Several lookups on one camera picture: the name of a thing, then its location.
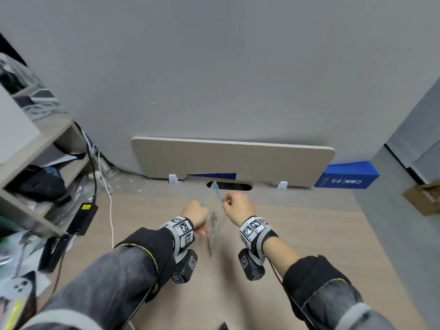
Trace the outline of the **beige wooden shelf unit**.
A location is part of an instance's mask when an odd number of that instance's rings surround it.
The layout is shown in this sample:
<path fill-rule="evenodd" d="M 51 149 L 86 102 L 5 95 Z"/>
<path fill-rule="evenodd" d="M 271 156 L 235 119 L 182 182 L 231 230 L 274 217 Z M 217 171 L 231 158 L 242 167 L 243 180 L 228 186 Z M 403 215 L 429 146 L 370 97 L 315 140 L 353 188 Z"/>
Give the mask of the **beige wooden shelf unit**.
<path fill-rule="evenodd" d="M 29 230 L 41 237 L 66 234 L 68 223 L 53 223 L 48 213 L 72 200 L 67 189 L 75 179 L 92 172 L 91 158 L 94 152 L 88 148 L 86 138 L 79 127 L 68 116 L 50 116 L 36 121 L 40 134 L 25 145 L 6 163 L 0 165 L 0 217 L 10 220 L 18 227 Z M 56 202 L 36 202 L 25 196 L 10 193 L 6 185 L 26 166 L 44 166 L 65 154 L 86 153 L 86 157 L 69 163 L 59 169 L 66 186 L 66 195 Z"/>

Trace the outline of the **black bag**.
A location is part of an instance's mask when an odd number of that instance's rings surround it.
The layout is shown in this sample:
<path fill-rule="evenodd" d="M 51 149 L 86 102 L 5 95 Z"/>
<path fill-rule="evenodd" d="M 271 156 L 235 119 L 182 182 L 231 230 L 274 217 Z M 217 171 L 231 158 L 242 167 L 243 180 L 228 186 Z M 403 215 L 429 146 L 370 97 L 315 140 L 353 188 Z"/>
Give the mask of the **black bag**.
<path fill-rule="evenodd" d="M 5 190 L 36 202 L 56 202 L 66 195 L 64 179 L 54 166 L 28 165 L 6 185 Z"/>

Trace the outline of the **blue cardboard box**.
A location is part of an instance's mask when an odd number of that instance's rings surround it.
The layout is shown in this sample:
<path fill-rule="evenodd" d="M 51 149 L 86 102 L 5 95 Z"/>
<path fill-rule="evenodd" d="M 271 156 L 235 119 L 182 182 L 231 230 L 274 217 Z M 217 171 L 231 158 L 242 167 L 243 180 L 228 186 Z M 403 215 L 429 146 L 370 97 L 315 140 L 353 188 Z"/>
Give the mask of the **blue cardboard box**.
<path fill-rule="evenodd" d="M 365 190 L 379 176 L 379 172 L 369 161 L 329 165 L 314 187 Z"/>

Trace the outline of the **person's left hand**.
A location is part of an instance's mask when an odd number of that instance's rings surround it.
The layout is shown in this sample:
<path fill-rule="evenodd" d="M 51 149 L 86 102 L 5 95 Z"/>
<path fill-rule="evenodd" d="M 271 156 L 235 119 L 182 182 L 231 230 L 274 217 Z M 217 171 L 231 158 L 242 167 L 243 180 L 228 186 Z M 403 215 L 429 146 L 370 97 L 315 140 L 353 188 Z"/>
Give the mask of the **person's left hand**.
<path fill-rule="evenodd" d="M 196 233 L 196 228 L 206 223 L 209 214 L 210 211 L 208 208 L 203 207 L 201 202 L 193 200 L 182 210 L 180 216 L 190 220 L 194 232 Z"/>

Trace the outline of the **black flat device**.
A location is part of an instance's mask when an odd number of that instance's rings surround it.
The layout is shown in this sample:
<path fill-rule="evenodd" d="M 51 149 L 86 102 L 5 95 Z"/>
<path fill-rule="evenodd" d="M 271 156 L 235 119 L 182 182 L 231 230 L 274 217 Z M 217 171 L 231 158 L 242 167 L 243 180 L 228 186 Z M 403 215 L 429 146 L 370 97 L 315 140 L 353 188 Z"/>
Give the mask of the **black flat device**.
<path fill-rule="evenodd" d="M 52 273 L 67 250 L 69 243 L 75 237 L 76 234 L 64 234 L 60 237 L 48 238 L 43 247 L 37 271 Z"/>

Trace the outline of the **brown cardboard box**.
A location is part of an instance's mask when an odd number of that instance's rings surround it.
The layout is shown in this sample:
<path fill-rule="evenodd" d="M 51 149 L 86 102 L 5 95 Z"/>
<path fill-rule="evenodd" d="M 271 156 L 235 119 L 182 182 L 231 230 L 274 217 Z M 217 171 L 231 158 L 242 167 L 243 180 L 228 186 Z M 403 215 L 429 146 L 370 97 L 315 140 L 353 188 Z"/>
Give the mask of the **brown cardboard box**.
<path fill-rule="evenodd" d="M 440 179 L 429 184 L 415 184 L 403 197 L 423 216 L 440 214 Z"/>

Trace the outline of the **pile of clear plastic bags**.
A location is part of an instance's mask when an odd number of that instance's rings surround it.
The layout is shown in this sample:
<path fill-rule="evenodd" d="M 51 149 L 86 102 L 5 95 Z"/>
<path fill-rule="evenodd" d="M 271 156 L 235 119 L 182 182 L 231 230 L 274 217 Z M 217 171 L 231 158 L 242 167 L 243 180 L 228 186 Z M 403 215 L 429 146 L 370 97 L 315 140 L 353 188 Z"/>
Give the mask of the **pile of clear plastic bags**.
<path fill-rule="evenodd" d="M 5 53 L 0 53 L 0 84 L 31 121 L 68 113 L 36 74 Z"/>

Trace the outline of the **blue flat box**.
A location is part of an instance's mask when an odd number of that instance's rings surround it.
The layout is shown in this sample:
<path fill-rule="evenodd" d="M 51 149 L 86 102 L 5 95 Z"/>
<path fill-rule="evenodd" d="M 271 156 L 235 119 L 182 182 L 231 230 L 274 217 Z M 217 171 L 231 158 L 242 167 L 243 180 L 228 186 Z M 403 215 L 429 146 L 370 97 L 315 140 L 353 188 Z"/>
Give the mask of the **blue flat box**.
<path fill-rule="evenodd" d="M 237 180 L 237 173 L 206 173 L 206 174 L 190 174 L 187 177 L 202 177 L 202 178 L 211 178 L 215 180 L 227 180 L 227 181 L 235 181 Z"/>

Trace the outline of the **person's right hand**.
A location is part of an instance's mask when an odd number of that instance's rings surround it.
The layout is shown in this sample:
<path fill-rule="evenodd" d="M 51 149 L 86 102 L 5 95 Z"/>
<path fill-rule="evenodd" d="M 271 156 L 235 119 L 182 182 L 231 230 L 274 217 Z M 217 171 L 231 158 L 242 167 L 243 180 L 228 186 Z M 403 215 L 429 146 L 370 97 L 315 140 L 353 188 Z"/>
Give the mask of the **person's right hand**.
<path fill-rule="evenodd" d="M 224 212 L 235 226 L 241 227 L 249 218 L 257 216 L 255 205 L 247 194 L 236 190 L 229 191 L 227 194 L 233 194 L 233 209 L 224 210 Z"/>

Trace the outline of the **black power adapter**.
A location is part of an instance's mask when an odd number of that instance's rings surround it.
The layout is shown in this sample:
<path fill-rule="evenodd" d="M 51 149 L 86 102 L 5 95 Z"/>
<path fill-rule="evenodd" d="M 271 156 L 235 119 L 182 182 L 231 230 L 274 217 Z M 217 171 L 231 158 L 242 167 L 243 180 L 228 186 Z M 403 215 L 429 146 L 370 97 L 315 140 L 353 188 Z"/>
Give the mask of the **black power adapter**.
<path fill-rule="evenodd" d="M 75 213 L 66 232 L 70 235 L 84 236 L 98 211 L 95 202 L 82 203 Z"/>

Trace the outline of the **beige desk divider panel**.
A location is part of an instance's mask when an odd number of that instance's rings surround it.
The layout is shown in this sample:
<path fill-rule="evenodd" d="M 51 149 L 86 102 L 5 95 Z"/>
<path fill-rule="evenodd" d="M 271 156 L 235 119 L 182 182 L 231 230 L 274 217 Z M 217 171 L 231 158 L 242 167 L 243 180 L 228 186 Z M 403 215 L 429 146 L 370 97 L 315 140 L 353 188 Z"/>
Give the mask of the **beige desk divider panel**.
<path fill-rule="evenodd" d="M 149 178 L 235 173 L 240 181 L 305 188 L 315 185 L 335 156 L 328 146 L 222 140 L 137 136 L 131 145 Z"/>

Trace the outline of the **clear plastic zip bag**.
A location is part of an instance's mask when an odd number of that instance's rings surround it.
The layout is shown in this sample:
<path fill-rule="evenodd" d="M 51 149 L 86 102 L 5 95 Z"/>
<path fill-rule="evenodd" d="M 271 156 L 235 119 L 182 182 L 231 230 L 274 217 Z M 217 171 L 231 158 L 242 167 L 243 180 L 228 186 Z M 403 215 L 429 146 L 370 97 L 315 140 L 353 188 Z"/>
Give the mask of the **clear plastic zip bag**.
<path fill-rule="evenodd" d="M 220 229 L 222 228 L 223 223 L 227 219 L 227 216 L 223 210 L 223 204 L 222 204 L 222 197 L 219 194 L 219 186 L 216 181 L 213 181 L 211 184 L 211 187 L 209 189 L 209 192 L 204 197 L 202 201 L 203 207 L 206 207 L 209 209 L 210 213 L 212 211 L 216 211 L 218 213 L 218 231 L 215 234 L 215 236 L 210 236 L 210 234 L 207 234 L 207 246 L 208 246 L 208 253 L 210 257 L 214 255 L 214 253 L 217 250 L 217 244 L 218 244 L 218 236 Z"/>

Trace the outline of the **person's left forearm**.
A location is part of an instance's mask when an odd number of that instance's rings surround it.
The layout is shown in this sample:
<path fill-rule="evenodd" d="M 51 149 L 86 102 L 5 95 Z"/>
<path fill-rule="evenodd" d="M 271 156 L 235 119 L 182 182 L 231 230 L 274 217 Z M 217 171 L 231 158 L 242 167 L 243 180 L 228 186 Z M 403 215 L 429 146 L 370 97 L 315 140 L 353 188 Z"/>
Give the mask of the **person's left forearm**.
<path fill-rule="evenodd" d="M 145 296 L 154 299 L 176 265 L 166 227 L 140 228 L 52 296 L 22 330 L 118 330 Z"/>

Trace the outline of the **person's right forearm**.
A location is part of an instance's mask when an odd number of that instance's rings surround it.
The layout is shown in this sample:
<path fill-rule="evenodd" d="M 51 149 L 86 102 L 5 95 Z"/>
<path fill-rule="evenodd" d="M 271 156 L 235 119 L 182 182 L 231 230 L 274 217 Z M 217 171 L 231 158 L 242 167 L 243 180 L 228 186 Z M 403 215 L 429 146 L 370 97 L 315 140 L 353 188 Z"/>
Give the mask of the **person's right forearm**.
<path fill-rule="evenodd" d="M 396 330 L 364 302 L 358 289 L 326 257 L 301 256 L 279 237 L 270 237 L 263 252 L 283 277 L 297 318 L 316 330 Z"/>

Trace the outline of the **white game controller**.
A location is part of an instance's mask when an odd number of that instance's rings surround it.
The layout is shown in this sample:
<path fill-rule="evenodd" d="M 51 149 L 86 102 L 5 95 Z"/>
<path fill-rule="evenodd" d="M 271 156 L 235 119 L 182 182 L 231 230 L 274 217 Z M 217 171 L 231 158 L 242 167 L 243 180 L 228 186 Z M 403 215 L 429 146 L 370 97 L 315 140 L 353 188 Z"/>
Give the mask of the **white game controller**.
<path fill-rule="evenodd" d="M 36 315 L 36 272 L 9 280 L 0 291 L 0 330 L 19 330 Z"/>

